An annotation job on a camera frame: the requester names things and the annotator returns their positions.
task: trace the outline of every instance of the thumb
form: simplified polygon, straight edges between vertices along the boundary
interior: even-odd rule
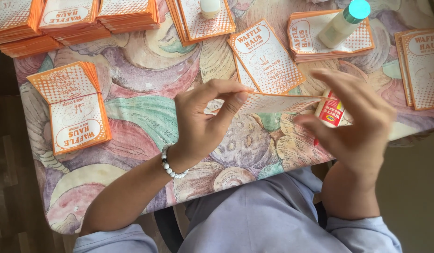
[[[248,99],[247,92],[238,92],[232,94],[225,99],[220,111],[212,118],[212,124],[229,126],[234,118],[234,115],[242,107],[243,103]]]
[[[315,115],[298,115],[293,118],[293,121],[312,132],[322,145],[330,142],[331,128],[325,126]]]

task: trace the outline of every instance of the right hand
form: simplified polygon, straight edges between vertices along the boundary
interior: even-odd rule
[[[294,122],[303,125],[339,163],[356,174],[377,175],[384,161],[388,135],[396,111],[369,85],[347,73],[315,69],[312,77],[326,83],[353,117],[350,126],[329,128],[314,115],[299,115]]]

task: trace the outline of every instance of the teal bottle cap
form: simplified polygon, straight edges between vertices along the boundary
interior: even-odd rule
[[[370,4],[365,0],[353,0],[343,10],[343,17],[351,24],[359,24],[370,15]]]

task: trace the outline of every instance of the white bottle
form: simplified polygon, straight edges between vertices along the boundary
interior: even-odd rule
[[[365,0],[353,0],[339,12],[319,33],[319,38],[328,48],[335,48],[346,40],[359,23],[370,14],[370,5]]]
[[[215,19],[220,14],[220,0],[200,0],[200,7],[205,19]]]

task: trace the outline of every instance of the tablecloth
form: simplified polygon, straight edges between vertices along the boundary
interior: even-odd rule
[[[301,63],[360,77],[398,111],[391,139],[434,128],[434,110],[406,106],[393,34],[434,28],[427,0],[371,0],[369,16],[376,48],[366,56]],[[266,18],[288,48],[286,25],[293,12],[340,9],[349,0],[228,0],[237,32]],[[96,195],[126,171],[150,159],[178,137],[173,98],[211,78],[236,79],[228,35],[182,47],[164,0],[158,1],[158,30],[113,35],[15,60],[16,74],[45,214],[59,233],[79,232]],[[113,139],[77,152],[53,156],[48,105],[26,77],[76,61],[96,65]],[[291,94],[321,95],[324,84],[308,81]],[[213,110],[218,102],[209,104]],[[302,113],[314,113],[309,108]],[[237,115],[223,142],[182,180],[168,183],[149,203],[153,212],[186,200],[295,168],[332,159],[290,114]],[[348,124],[349,118],[343,120]]]

